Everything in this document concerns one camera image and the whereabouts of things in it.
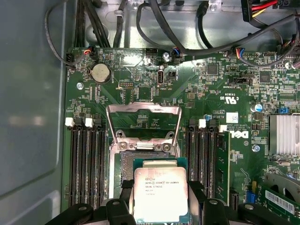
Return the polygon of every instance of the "aluminum heatsink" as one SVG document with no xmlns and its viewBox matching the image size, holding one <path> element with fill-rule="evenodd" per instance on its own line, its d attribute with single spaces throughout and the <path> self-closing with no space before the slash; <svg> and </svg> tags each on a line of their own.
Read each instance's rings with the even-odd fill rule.
<svg viewBox="0 0 300 225">
<path fill-rule="evenodd" d="M 270 116 L 270 152 L 300 155 L 300 115 Z"/>
</svg>

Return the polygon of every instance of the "screw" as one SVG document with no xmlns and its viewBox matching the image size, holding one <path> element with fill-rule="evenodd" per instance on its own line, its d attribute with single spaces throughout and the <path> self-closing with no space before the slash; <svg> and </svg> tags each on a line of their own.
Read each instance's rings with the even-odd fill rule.
<svg viewBox="0 0 300 225">
<path fill-rule="evenodd" d="M 245 205 L 245 208 L 247 210 L 253 210 L 254 209 L 254 207 L 252 205 Z"/>
<path fill-rule="evenodd" d="M 139 7 L 139 4 L 137 2 L 132 3 L 133 9 L 137 9 Z"/>
<path fill-rule="evenodd" d="M 216 200 L 210 200 L 210 204 L 216 205 L 218 202 Z"/>
<path fill-rule="evenodd" d="M 211 4 L 210 9 L 211 9 L 211 11 L 215 12 L 217 10 L 217 5 L 215 3 Z"/>
<path fill-rule="evenodd" d="M 164 59 L 164 60 L 168 60 L 169 58 L 170 58 L 170 54 L 167 53 L 167 52 L 165 52 L 165 53 L 163 54 L 163 59 Z"/>
<path fill-rule="evenodd" d="M 171 150 L 171 145 L 170 145 L 170 144 L 163 144 L 163 150 L 164 150 L 164 151 L 169 151 L 169 150 Z"/>
<path fill-rule="evenodd" d="M 85 206 L 82 206 L 78 209 L 79 211 L 83 211 L 83 210 L 86 210 L 86 207 Z"/>
<path fill-rule="evenodd" d="M 77 83 L 76 88 L 78 90 L 82 90 L 83 89 L 83 83 L 81 83 L 81 82 Z"/>
<path fill-rule="evenodd" d="M 257 145 L 257 144 L 254 144 L 254 145 L 252 146 L 252 151 L 253 151 L 253 152 L 259 152 L 260 149 L 261 149 L 261 147 L 259 147 L 259 145 Z"/>
<path fill-rule="evenodd" d="M 127 143 L 126 142 L 121 142 L 119 144 L 119 148 L 120 148 L 120 150 L 126 150 L 127 149 Z"/>
</svg>

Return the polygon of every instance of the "motherboard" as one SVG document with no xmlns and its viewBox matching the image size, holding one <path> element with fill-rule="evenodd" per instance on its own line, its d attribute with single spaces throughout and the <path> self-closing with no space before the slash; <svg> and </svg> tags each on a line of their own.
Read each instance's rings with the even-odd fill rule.
<svg viewBox="0 0 300 225">
<path fill-rule="evenodd" d="M 69 60 L 85 50 L 71 49 Z M 187 179 L 200 181 L 207 197 L 235 210 L 257 202 L 283 213 L 261 184 L 267 174 L 300 180 L 300 78 L 292 56 L 260 68 L 230 52 L 93 51 L 67 69 L 62 210 L 75 203 L 96 209 L 119 197 L 135 159 L 182 157 Z M 277 58 L 243 56 L 258 64 Z M 298 210 L 286 218 L 299 219 Z"/>
</svg>

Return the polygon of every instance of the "ram slot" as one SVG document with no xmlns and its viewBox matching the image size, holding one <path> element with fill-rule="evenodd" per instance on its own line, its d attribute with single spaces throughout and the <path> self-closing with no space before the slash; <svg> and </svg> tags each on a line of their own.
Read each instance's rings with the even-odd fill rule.
<svg viewBox="0 0 300 225">
<path fill-rule="evenodd" d="M 216 127 L 209 128 L 208 136 L 208 157 L 207 157 L 207 187 L 208 187 L 208 198 L 214 198 L 215 196 L 215 177 L 216 177 L 216 146 L 217 146 L 217 134 L 218 129 Z"/>
<path fill-rule="evenodd" d="M 199 166 L 200 166 L 200 161 L 199 161 L 199 154 L 200 154 L 200 137 L 199 137 L 199 127 L 195 127 L 195 132 L 194 132 L 194 180 L 197 180 L 199 177 Z"/>
<path fill-rule="evenodd" d="M 90 148 L 92 142 L 92 130 L 83 131 L 84 144 L 82 152 L 82 203 L 90 204 Z"/>
<path fill-rule="evenodd" d="M 81 191 L 82 191 L 82 148 L 83 148 L 83 129 L 78 127 L 76 136 L 76 146 L 74 155 L 75 166 L 75 204 L 81 203 Z"/>
<path fill-rule="evenodd" d="M 70 165 L 70 199 L 69 206 L 75 204 L 75 196 L 76 196 L 76 149 L 77 149 L 77 136 L 78 130 L 76 128 L 72 128 L 71 130 L 71 165 Z"/>
<path fill-rule="evenodd" d="M 82 129 L 82 146 L 80 151 L 79 163 L 80 163 L 80 201 L 79 203 L 85 203 L 84 193 L 85 193 L 85 168 L 86 168 L 86 154 L 87 154 L 87 130 L 86 127 Z"/>
<path fill-rule="evenodd" d="M 98 185 L 98 204 L 97 206 L 100 207 L 103 198 L 104 198 L 104 188 L 105 188 L 105 129 L 101 129 L 97 131 L 99 137 L 99 185 Z"/>
<path fill-rule="evenodd" d="M 95 186 L 97 186 L 97 148 L 96 148 L 96 131 L 91 132 L 90 142 L 90 205 L 95 209 L 97 207 L 97 198 L 95 196 Z"/>
<path fill-rule="evenodd" d="M 198 181 L 207 186 L 207 148 L 208 148 L 208 132 L 207 128 L 199 129 L 199 150 L 198 150 Z"/>
<path fill-rule="evenodd" d="M 192 146 L 194 144 L 193 142 L 193 136 L 195 133 L 195 129 L 191 126 L 187 128 L 186 131 L 186 158 L 188 160 L 188 165 L 187 165 L 187 174 L 189 180 L 193 180 L 193 175 L 192 175 L 192 170 L 193 170 L 193 155 L 192 155 Z"/>
</svg>

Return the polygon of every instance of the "red cable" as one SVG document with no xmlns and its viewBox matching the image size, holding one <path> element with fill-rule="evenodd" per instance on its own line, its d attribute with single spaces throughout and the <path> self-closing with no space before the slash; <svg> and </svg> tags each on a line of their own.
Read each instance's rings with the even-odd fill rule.
<svg viewBox="0 0 300 225">
<path fill-rule="evenodd" d="M 264 9 L 269 6 L 275 5 L 276 3 L 277 3 L 277 0 L 274 0 L 274 1 L 271 1 L 271 2 L 261 5 L 261 6 L 253 6 L 252 10 L 254 11 L 254 10 Z"/>
</svg>

